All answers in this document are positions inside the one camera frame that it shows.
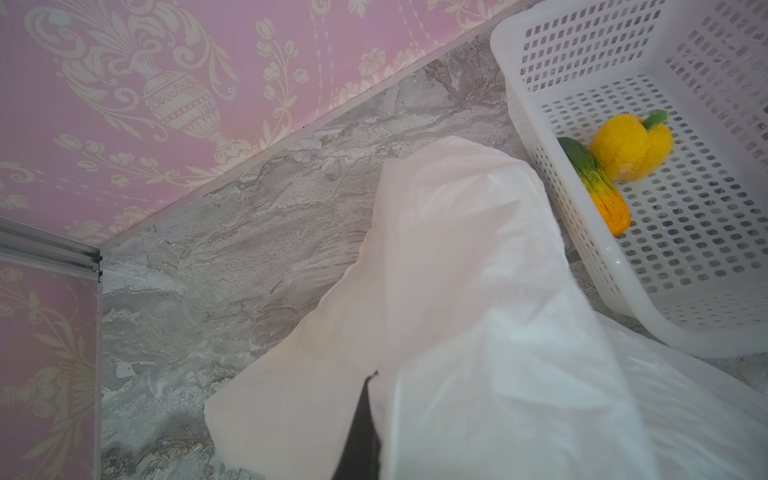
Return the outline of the white plastic bag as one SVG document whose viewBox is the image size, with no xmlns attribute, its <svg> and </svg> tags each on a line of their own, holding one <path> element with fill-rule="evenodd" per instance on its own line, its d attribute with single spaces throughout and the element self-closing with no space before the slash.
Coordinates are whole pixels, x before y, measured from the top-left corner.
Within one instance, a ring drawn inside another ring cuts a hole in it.
<svg viewBox="0 0 768 480">
<path fill-rule="evenodd" d="M 763 479 L 767 401 L 595 312 L 524 161 L 388 161 L 358 260 L 205 404 L 217 453 L 329 479 L 372 418 L 383 479 Z"/>
</svg>

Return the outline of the green yellow mango toy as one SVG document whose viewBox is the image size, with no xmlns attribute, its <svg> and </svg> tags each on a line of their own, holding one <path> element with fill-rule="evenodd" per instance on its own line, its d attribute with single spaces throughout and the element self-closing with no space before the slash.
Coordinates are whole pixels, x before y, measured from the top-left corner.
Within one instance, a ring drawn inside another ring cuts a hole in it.
<svg viewBox="0 0 768 480">
<path fill-rule="evenodd" d="M 603 221 L 614 237 L 631 224 L 629 207 L 596 157 L 580 142 L 558 137 L 558 143 L 575 169 Z"/>
</svg>

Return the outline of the white perforated plastic basket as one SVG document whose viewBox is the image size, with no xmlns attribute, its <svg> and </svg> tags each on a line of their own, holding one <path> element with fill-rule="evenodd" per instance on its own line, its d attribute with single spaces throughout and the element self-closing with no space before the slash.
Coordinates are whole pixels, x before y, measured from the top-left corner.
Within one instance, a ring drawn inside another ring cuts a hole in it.
<svg viewBox="0 0 768 480">
<path fill-rule="evenodd" d="M 767 349 L 767 5 L 544 1 L 491 35 L 509 116 L 613 311 L 705 358 Z M 559 145 L 668 113 L 665 163 L 613 236 Z"/>
</svg>

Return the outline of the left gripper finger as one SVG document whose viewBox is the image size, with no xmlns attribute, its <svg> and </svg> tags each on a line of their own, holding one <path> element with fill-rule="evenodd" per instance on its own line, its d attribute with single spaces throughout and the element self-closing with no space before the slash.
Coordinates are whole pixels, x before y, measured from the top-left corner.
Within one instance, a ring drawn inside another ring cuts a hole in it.
<svg viewBox="0 0 768 480">
<path fill-rule="evenodd" d="M 377 480 L 379 477 L 381 442 L 369 398 L 369 383 L 377 375 L 375 371 L 363 384 L 333 480 Z"/>
</svg>

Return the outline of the yellow bell pepper toy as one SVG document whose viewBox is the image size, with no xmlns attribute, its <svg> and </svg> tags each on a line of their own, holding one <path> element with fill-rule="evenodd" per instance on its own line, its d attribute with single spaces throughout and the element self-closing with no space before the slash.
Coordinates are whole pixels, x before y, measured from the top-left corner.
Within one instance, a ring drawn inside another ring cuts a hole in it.
<svg viewBox="0 0 768 480">
<path fill-rule="evenodd" d="M 665 124 L 666 110 L 653 110 L 646 119 L 620 114 L 607 120 L 589 146 L 610 180 L 639 181 L 657 170 L 674 147 L 671 130 Z"/>
</svg>

